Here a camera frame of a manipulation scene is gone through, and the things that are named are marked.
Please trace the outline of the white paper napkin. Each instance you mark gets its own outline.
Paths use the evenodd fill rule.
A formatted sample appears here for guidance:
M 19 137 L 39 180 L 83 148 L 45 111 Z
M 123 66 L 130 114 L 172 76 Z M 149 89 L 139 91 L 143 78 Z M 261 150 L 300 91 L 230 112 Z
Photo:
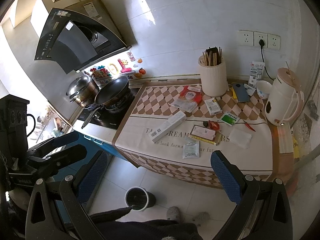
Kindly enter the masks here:
M 249 148 L 251 139 L 252 135 L 250 133 L 244 132 L 236 128 L 234 128 L 229 135 L 230 142 L 244 149 Z

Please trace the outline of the pink yellow box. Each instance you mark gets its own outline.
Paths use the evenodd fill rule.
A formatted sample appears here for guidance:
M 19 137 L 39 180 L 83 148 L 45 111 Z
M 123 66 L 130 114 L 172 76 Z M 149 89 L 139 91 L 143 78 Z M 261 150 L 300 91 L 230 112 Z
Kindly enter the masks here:
M 189 133 L 189 137 L 213 145 L 218 145 L 221 142 L 222 135 L 219 131 L 214 131 L 209 128 L 194 125 Z

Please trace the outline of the silver foil sachet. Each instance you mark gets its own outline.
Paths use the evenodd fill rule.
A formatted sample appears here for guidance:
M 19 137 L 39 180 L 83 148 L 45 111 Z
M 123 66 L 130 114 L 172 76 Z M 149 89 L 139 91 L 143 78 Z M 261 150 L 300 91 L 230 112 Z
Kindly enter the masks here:
M 185 138 L 186 144 L 183 145 L 183 159 L 194 159 L 200 157 L 200 143 L 193 138 Z

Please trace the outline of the red foil wrapper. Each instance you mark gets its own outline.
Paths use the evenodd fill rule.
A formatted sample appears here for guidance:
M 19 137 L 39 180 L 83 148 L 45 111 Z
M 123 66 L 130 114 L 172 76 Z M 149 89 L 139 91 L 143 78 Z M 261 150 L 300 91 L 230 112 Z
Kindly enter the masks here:
M 208 121 L 208 127 L 214 131 L 219 131 L 220 130 L 220 125 L 219 123 L 215 121 Z

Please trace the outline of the green white sachet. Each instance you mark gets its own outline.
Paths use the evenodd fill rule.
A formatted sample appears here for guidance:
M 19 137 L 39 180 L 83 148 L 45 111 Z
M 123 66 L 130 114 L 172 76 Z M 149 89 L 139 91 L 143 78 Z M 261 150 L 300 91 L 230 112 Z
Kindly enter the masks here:
M 227 125 L 229 125 L 229 126 L 233 126 L 234 124 L 236 124 L 236 123 L 240 120 L 240 118 L 239 118 L 238 116 L 230 113 L 230 112 L 225 112 L 225 113 L 221 116 L 220 120 L 221 120 L 223 123 L 225 123 L 225 124 L 227 124 Z

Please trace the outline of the long white carton box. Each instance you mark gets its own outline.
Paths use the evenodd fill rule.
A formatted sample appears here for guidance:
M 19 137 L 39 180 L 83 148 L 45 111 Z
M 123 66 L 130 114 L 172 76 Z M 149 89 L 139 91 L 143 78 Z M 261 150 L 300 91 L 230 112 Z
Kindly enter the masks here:
M 187 116 L 182 111 L 177 112 L 169 119 L 165 120 L 159 127 L 154 128 L 149 133 L 149 138 L 152 142 L 157 142 L 159 139 L 164 137 L 167 133 L 169 133 L 172 129 L 175 129 L 181 123 L 186 120 Z

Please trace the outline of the small white medicine box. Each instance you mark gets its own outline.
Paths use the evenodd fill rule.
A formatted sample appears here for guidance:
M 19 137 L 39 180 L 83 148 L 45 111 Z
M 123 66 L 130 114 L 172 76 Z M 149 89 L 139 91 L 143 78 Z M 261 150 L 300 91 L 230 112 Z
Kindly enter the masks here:
M 216 98 L 210 98 L 204 101 L 210 115 L 222 113 L 222 108 L 218 104 Z

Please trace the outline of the red white snack bag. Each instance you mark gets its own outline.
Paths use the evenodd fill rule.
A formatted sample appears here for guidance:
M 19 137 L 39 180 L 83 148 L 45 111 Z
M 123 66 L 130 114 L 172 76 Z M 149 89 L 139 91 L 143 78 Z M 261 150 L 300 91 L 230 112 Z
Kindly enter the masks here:
M 202 90 L 197 87 L 184 86 L 178 98 L 176 98 L 170 106 L 176 107 L 181 111 L 191 113 L 196 109 L 202 100 Z

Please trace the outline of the white trash bin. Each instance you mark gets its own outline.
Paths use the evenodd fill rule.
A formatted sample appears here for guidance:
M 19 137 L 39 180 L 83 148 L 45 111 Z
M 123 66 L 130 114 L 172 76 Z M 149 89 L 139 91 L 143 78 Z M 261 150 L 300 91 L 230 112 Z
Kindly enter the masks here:
M 134 211 L 144 211 L 156 204 L 156 197 L 142 187 L 132 187 L 125 194 L 127 206 Z

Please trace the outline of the black trouser legs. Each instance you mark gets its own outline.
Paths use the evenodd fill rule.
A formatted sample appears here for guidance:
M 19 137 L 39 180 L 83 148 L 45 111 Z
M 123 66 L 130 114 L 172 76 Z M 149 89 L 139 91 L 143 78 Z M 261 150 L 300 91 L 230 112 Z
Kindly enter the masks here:
M 106 239 L 202 239 L 193 223 L 167 219 L 146 222 L 120 222 L 132 207 L 124 207 L 90 215 L 90 219 Z

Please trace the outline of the steel lidded pot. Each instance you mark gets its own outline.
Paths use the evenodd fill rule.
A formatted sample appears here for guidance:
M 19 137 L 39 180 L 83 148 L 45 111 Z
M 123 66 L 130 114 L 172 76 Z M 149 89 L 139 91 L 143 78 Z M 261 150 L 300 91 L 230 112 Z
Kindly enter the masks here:
M 92 76 L 82 75 L 77 77 L 69 86 L 66 96 L 70 102 L 76 102 L 80 107 L 88 107 L 95 101 L 99 86 Z

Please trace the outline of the black range hood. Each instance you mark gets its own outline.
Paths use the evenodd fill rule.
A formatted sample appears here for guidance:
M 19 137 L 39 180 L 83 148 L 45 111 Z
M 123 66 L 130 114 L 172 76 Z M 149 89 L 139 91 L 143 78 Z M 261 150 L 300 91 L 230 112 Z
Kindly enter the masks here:
M 35 61 L 54 61 L 68 74 L 129 50 L 118 35 L 76 11 L 51 9 L 35 52 Z

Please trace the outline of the checkered beige tablecloth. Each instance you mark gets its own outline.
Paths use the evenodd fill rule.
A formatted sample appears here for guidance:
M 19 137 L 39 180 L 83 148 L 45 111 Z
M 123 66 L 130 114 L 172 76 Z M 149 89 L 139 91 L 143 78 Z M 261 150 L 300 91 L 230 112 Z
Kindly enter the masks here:
M 190 113 L 173 105 L 184 89 L 191 98 L 200 88 L 198 80 L 143 85 L 113 145 L 137 167 L 200 185 L 221 187 L 210 164 L 215 150 L 256 180 L 289 181 L 294 166 L 290 128 L 268 122 L 266 101 L 254 93 L 239 102 L 227 91 L 214 99 L 204 95 Z

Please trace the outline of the cream chopstick holder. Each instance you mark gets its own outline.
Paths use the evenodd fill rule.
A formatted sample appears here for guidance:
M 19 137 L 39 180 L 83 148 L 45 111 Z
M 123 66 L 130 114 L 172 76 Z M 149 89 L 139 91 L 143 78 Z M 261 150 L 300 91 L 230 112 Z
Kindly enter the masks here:
M 225 94 L 228 89 L 226 62 L 216 66 L 205 66 L 204 57 L 199 57 L 199 73 L 201 78 L 202 91 L 210 97 L 218 97 Z

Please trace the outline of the colourful wall stickers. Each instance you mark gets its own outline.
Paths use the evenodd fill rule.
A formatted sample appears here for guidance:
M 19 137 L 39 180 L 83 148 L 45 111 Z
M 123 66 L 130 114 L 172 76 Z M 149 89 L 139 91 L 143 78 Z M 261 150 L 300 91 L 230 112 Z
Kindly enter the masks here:
M 146 70 L 142 67 L 142 62 L 141 58 L 134 57 L 129 51 L 104 59 L 82 72 L 93 77 L 99 86 L 103 86 L 121 76 L 126 77 L 129 81 L 143 78 Z

